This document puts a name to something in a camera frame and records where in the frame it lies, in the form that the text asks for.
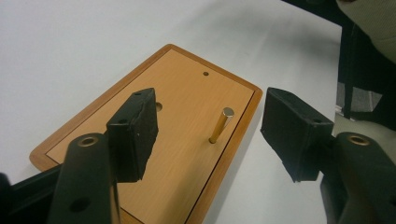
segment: white table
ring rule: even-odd
[[[1,1],[0,172],[167,43],[333,120],[341,28],[278,0]],[[294,184],[259,132],[265,95],[205,223],[326,223],[319,183]]]

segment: wooden plank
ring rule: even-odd
[[[63,162],[71,140],[84,133],[103,133],[132,92],[150,87],[163,106],[158,113],[159,136],[144,180],[119,184],[120,205],[133,222],[201,222],[262,91],[176,46],[159,50],[66,123],[32,152],[32,163],[47,169]],[[210,144],[207,139],[226,106],[234,110],[234,118],[218,142]]]

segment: black mechanical part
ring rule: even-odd
[[[375,140],[358,133],[333,138],[330,127],[297,96],[268,89],[262,134],[293,180],[324,174],[328,223],[396,223],[395,164]]]
[[[158,133],[155,90],[133,93],[106,126],[118,182],[142,179]]]
[[[396,166],[378,143],[361,134],[340,133],[334,150],[347,191],[338,223],[396,223]]]
[[[13,186],[0,174],[0,222],[45,223],[60,171],[58,165]]]
[[[59,175],[48,223],[120,223],[112,167],[105,135],[88,133],[73,140]]]
[[[113,118],[127,119],[130,134],[118,137],[107,130],[82,135],[70,143],[63,165],[14,186],[0,174],[0,223],[119,223],[118,176],[141,179],[144,169],[138,173],[133,167],[146,167],[157,136],[154,89],[133,93]],[[134,142],[109,144],[119,140]],[[123,156],[129,160],[120,160]]]
[[[268,88],[261,132],[293,181],[318,178],[321,144],[333,123],[296,95]]]

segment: metal pin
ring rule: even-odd
[[[209,142],[211,144],[215,144],[218,141],[218,138],[222,131],[225,129],[227,124],[230,122],[233,117],[233,110],[230,107],[225,107],[221,112],[218,123],[216,124],[215,130],[212,133],[212,136],[209,138]]]

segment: drilled hole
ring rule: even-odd
[[[88,136],[79,140],[78,145],[80,147],[89,147],[94,145],[97,141],[98,139],[96,137]]]
[[[91,200],[87,197],[76,199],[70,204],[69,209],[71,212],[79,213],[87,209],[90,206]]]
[[[157,112],[160,112],[161,110],[163,110],[163,105],[161,103],[155,103],[155,107],[157,109]]]
[[[370,142],[367,139],[357,136],[357,135],[350,135],[347,139],[349,140],[349,142],[351,142],[355,145],[359,145],[359,146],[370,145]]]

